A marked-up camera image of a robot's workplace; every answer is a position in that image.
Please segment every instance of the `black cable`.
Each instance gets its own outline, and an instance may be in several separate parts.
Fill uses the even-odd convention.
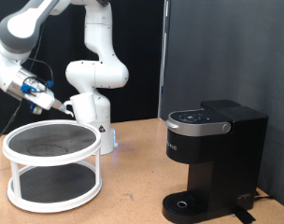
[[[41,34],[40,34],[40,37],[39,37],[39,40],[38,40],[38,47],[37,47],[37,50],[36,50],[36,53],[35,53],[34,60],[36,59],[37,53],[38,53],[39,48],[40,48],[41,37],[42,37],[42,34],[43,34],[43,30],[45,29],[46,21],[47,21],[47,20],[45,20],[45,21],[43,22],[43,25],[42,25],[42,28],[41,28]],[[33,67],[33,65],[34,65],[34,62],[35,62],[35,61],[32,61],[32,64],[31,64],[31,67],[30,67],[30,72],[31,72],[31,70],[32,70],[32,67]]]
[[[37,60],[37,59],[32,59],[32,58],[28,58],[28,59],[31,60],[31,61],[33,61],[33,62],[45,64],[45,65],[49,68],[49,70],[50,70],[51,81],[52,81],[52,82],[54,81],[53,72],[52,72],[52,70],[51,70],[51,67],[50,67],[47,63],[45,63],[45,62],[43,62],[43,61],[39,61],[39,60]]]
[[[10,126],[10,124],[14,121],[15,117],[17,116],[18,112],[20,111],[21,108],[21,102],[22,99],[20,101],[19,107],[15,110],[14,114],[11,116],[9,123],[7,124],[7,126],[5,127],[5,129],[0,133],[0,137],[4,134],[4,132],[7,130],[7,128]]]

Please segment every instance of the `coffee maker control panel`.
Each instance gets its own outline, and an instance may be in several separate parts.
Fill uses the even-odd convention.
[[[232,129],[229,118],[214,110],[174,112],[165,123],[171,132],[190,137],[225,134]]]
[[[228,121],[228,118],[213,110],[191,110],[174,112],[170,116],[171,119],[183,123],[216,123]]]

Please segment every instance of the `black coffee maker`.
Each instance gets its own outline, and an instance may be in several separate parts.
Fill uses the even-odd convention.
[[[227,100],[171,113],[167,155],[190,168],[187,191],[164,198],[163,215],[175,223],[197,223],[251,209],[267,120]]]

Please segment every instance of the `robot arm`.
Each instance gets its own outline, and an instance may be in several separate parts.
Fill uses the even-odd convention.
[[[66,78],[80,93],[95,88],[123,87],[129,78],[126,66],[116,56],[112,44],[112,10],[108,0],[72,0],[85,6],[85,45],[96,53],[98,62],[77,61],[67,66]]]
[[[70,0],[31,0],[20,11],[0,22],[0,89],[14,98],[25,98],[41,109],[52,107],[66,112],[65,106],[54,98],[54,94],[44,84],[37,81],[31,72],[21,67],[39,38],[39,28],[49,16],[59,15]],[[22,89],[27,85],[30,90]]]

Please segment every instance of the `wall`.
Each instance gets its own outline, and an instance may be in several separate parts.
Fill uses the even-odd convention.
[[[26,0],[0,1],[0,21],[21,9]],[[120,122],[157,117],[163,29],[163,0],[112,0],[113,47],[119,59],[128,67],[130,79],[124,88],[99,90],[111,102],[111,120]],[[42,35],[37,59],[47,62],[55,75],[52,89],[62,102],[78,94],[65,78],[65,68],[71,61],[98,60],[84,46],[85,8],[69,6],[60,16],[49,16]],[[39,77],[50,79],[50,71],[35,63],[32,70]],[[19,102],[0,91],[0,128],[7,125]],[[41,116],[29,113],[30,105],[22,103],[21,111],[8,131],[27,123],[45,119],[71,119],[56,111],[44,111]]]
[[[259,187],[284,204],[284,0],[172,0],[162,118],[229,99],[269,116]]]

